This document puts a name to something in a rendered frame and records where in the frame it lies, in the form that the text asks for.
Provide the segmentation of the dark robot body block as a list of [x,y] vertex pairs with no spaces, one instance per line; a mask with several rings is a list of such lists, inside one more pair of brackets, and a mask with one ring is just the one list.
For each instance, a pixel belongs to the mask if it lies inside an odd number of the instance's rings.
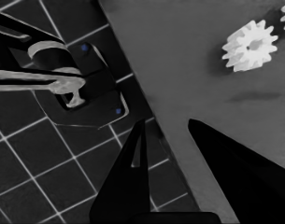
[[49,119],[62,126],[103,128],[128,106],[97,47],[83,73],[59,37],[0,11],[0,91],[33,91]]

